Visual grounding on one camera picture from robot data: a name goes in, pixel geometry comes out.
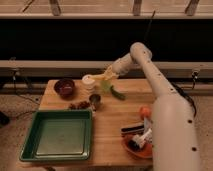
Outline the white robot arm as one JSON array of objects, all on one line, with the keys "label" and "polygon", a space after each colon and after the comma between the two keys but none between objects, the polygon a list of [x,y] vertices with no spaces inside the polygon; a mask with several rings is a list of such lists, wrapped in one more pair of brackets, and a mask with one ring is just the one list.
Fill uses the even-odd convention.
[{"label": "white robot arm", "polygon": [[136,42],[128,54],[106,69],[104,78],[124,75],[137,63],[156,97],[151,115],[154,171],[201,171],[193,109],[151,58],[152,52]]}]

